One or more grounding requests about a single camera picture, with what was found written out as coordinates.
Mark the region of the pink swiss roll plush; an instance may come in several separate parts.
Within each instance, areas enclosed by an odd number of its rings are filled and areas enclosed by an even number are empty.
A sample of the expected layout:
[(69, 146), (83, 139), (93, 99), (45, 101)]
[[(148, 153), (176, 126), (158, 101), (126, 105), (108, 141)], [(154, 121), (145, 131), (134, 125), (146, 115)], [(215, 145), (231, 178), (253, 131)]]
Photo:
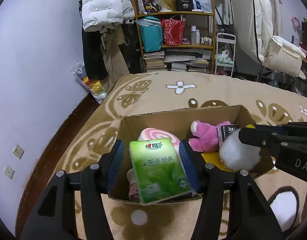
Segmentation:
[(146, 128), (143, 129), (138, 137), (138, 141), (147, 141), (147, 140), (154, 140), (154, 139), (163, 139), (169, 138), (173, 144), (175, 152), (179, 154), (179, 143), (180, 140), (174, 134), (164, 131), (161, 129), (156, 128)]

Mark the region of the pink towel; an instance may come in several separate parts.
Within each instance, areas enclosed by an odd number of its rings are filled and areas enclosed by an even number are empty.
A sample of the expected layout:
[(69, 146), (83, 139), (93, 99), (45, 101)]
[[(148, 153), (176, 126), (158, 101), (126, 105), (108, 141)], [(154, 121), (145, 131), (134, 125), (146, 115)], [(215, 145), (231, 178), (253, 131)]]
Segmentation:
[(129, 199), (135, 202), (139, 202), (138, 186), (133, 168), (128, 170), (126, 173), (126, 178), (129, 182)]

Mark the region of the beige trench coat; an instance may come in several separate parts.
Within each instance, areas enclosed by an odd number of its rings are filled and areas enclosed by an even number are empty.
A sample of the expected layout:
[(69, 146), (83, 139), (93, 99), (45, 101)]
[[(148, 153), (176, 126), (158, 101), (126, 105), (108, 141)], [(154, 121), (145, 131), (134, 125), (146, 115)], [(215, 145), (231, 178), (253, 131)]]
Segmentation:
[(125, 35), (120, 26), (104, 33), (102, 36), (101, 51), (105, 68), (108, 72), (108, 77), (102, 81), (102, 84), (107, 92), (113, 88), (120, 78), (130, 74), (128, 66), (119, 48), (122, 44), (126, 44), (126, 42)]

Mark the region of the teal bag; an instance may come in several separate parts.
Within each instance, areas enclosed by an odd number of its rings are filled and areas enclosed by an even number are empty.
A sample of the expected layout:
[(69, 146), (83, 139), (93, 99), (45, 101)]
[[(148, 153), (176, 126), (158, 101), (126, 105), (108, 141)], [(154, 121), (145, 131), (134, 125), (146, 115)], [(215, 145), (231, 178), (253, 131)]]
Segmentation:
[(144, 50), (149, 52), (159, 51), (163, 45), (163, 29), (161, 21), (153, 16), (136, 20), (140, 28)]

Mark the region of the white puffer jacket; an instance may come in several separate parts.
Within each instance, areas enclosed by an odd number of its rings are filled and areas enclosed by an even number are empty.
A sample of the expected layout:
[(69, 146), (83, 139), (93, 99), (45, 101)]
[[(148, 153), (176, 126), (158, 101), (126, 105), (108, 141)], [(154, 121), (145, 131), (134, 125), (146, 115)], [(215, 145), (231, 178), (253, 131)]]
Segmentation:
[(131, 0), (82, 0), (81, 17), (84, 31), (104, 33), (132, 21), (135, 11)]

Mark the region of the green tissue pack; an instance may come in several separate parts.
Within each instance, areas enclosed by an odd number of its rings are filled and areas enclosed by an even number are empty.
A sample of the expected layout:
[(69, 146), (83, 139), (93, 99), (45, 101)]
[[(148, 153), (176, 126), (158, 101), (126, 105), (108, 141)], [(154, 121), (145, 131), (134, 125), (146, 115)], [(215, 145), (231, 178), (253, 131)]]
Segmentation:
[(151, 205), (191, 192), (170, 138), (129, 143), (129, 154), (141, 205)]

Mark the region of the pink bear plush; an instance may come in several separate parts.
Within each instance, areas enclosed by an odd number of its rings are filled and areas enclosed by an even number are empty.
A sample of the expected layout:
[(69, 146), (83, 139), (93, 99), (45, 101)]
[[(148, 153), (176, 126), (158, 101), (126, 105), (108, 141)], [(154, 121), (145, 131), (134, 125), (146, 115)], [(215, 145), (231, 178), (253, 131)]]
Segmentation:
[(194, 137), (188, 140), (190, 147), (200, 153), (217, 152), (219, 148), (217, 129), (230, 124), (229, 121), (224, 121), (214, 126), (198, 120), (193, 121), (190, 131)]

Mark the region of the red patterned bag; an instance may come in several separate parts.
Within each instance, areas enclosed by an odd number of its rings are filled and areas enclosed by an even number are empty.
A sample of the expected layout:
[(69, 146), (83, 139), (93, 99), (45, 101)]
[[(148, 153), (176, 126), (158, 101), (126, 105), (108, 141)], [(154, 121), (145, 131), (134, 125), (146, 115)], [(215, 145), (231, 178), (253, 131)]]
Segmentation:
[(162, 19), (163, 39), (167, 46), (179, 46), (183, 41), (185, 21)]

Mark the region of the black hanging coat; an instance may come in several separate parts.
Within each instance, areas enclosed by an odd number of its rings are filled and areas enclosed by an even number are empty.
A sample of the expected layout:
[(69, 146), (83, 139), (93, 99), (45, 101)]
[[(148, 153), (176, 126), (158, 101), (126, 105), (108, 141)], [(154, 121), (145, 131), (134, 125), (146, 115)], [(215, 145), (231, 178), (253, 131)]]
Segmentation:
[(102, 35), (98, 31), (85, 31), (82, 28), (83, 58), (86, 73), (89, 79), (104, 80), (108, 71), (101, 51)]

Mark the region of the beige patterned carpet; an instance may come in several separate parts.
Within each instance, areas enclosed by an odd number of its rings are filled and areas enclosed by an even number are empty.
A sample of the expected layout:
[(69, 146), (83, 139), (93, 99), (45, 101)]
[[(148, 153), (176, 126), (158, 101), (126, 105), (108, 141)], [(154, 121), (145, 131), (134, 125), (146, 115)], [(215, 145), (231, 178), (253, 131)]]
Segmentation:
[[(307, 121), (306, 97), (263, 83), (189, 72), (127, 75), (80, 129), (56, 168), (77, 172), (98, 161), (111, 150), (126, 116), (139, 121), (164, 112), (153, 127), (171, 131), (177, 124), (188, 132), (196, 113), (207, 113), (210, 120), (216, 113), (234, 120), (239, 105), (245, 107), (245, 116), (261, 125)], [(141, 206), (128, 201), (128, 189), (122, 200), (103, 196), (114, 239), (190, 239), (201, 202), (201, 197), (194, 197)]]

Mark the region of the black white penguin plush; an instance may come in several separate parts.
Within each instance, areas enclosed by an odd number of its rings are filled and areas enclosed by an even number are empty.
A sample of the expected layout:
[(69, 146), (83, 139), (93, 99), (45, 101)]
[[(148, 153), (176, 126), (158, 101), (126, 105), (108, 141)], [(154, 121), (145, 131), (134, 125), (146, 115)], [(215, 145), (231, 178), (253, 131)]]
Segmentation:
[(233, 131), (219, 148), (220, 159), (225, 167), (233, 172), (251, 171), (261, 160), (261, 148), (243, 144), (239, 140), (239, 131)]

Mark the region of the yellow plush toy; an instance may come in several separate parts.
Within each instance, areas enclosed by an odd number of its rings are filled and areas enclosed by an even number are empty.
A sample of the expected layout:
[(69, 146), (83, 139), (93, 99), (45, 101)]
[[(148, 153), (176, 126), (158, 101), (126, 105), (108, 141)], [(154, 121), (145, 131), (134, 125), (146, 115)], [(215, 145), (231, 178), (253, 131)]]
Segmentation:
[(203, 153), (202, 156), (206, 163), (212, 163), (218, 168), (220, 168), (221, 170), (232, 171), (226, 168), (225, 165), (222, 162), (220, 162), (220, 156), (218, 152)]

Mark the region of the white metal cart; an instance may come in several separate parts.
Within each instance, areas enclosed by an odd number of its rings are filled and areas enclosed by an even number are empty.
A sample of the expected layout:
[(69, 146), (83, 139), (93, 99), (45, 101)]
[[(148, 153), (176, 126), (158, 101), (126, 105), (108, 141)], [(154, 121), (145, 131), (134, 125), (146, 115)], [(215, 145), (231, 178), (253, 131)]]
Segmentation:
[(228, 33), (217, 33), (216, 54), (215, 54), (215, 74), (224, 74), (230, 71), (233, 76), (235, 68), (236, 36)]

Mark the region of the upper wall socket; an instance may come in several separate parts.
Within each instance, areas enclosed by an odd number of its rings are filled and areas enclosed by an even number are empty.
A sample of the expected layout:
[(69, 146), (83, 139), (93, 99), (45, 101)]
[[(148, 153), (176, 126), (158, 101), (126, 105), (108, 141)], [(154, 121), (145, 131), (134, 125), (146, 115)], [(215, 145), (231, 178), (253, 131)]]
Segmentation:
[(21, 148), (19, 145), (16, 145), (12, 151), (13, 155), (15, 155), (17, 158), (21, 159), (25, 150)]

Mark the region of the black face tissue box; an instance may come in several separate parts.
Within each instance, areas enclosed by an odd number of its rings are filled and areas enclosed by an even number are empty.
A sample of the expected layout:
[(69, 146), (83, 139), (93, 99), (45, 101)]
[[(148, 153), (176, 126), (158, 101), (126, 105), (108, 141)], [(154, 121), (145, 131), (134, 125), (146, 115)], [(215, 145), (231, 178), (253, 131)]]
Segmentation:
[(239, 125), (221, 125), (217, 127), (218, 152), (220, 162), (228, 164), (228, 160), (233, 158), (234, 152), (239, 148), (237, 133)]

